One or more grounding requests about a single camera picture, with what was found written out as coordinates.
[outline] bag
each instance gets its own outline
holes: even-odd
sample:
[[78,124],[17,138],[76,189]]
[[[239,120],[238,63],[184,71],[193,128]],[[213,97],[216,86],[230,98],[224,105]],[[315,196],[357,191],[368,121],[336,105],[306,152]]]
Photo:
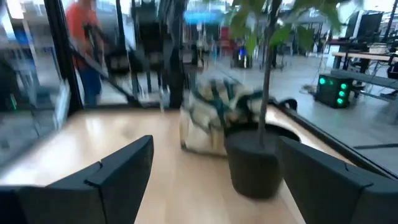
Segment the bag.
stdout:
[[182,149],[226,156],[224,129],[250,122],[253,114],[259,113],[261,98],[261,90],[254,91],[238,83],[212,81],[198,86],[180,110]]

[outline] person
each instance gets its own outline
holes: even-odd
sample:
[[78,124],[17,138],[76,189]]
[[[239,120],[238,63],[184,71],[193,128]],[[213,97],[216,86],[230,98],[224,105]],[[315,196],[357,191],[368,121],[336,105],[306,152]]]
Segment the person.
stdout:
[[[72,3],[67,11],[66,18],[69,28],[70,37],[77,43],[80,52],[84,53],[86,57],[94,58],[91,43],[85,37],[84,25],[91,24],[93,26],[100,26],[95,10],[93,10],[95,0],[78,0]],[[100,52],[103,52],[103,43],[100,38],[96,36]],[[84,61],[73,60],[81,78],[83,89],[85,93],[86,105],[97,105],[98,97],[101,93],[101,80],[99,73],[89,67]]]

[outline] glass partition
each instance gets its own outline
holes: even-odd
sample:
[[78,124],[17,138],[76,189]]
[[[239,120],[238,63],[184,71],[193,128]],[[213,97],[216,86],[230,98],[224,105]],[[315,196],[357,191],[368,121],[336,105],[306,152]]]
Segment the glass partition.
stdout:
[[60,78],[42,2],[7,1],[1,15],[0,165],[3,165],[62,127],[70,89],[68,82]]

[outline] potted plant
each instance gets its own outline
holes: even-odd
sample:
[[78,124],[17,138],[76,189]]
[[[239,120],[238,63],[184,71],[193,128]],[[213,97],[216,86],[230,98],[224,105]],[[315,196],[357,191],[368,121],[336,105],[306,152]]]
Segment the potted plant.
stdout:
[[[289,16],[298,19],[309,10],[315,9],[328,20],[332,30],[340,33],[336,5],[347,0],[296,0]],[[287,136],[299,140],[297,135],[284,128],[266,124],[267,104],[269,102],[269,80],[271,74],[272,48],[289,38],[295,31],[298,43],[303,49],[310,49],[313,44],[313,32],[298,24],[282,24],[276,29],[282,0],[234,0],[232,9],[227,13],[230,18],[232,38],[244,37],[245,48],[253,53],[257,45],[256,24],[248,29],[248,17],[259,22],[261,16],[267,16],[267,26],[263,32],[265,44],[265,73],[263,95],[258,122],[250,122],[225,130],[225,148],[228,153],[229,169],[234,188],[250,198],[269,198],[276,194],[282,175],[275,156],[278,136]]]

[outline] plant stem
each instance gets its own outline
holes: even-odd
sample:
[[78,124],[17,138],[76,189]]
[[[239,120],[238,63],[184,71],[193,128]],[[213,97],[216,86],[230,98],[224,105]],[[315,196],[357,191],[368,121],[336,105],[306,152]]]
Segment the plant stem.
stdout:
[[262,146],[265,145],[264,142],[264,131],[266,130],[266,115],[267,115],[267,104],[269,99],[269,80],[271,74],[271,63],[272,63],[272,46],[269,45],[272,35],[275,32],[275,25],[277,22],[277,11],[282,0],[272,0],[271,2],[271,13],[269,14],[269,25],[268,28],[264,30],[264,45],[266,46],[266,67],[264,71],[264,82],[262,84],[262,100],[260,107],[260,117],[259,117],[259,129],[257,130],[259,136],[259,142]]

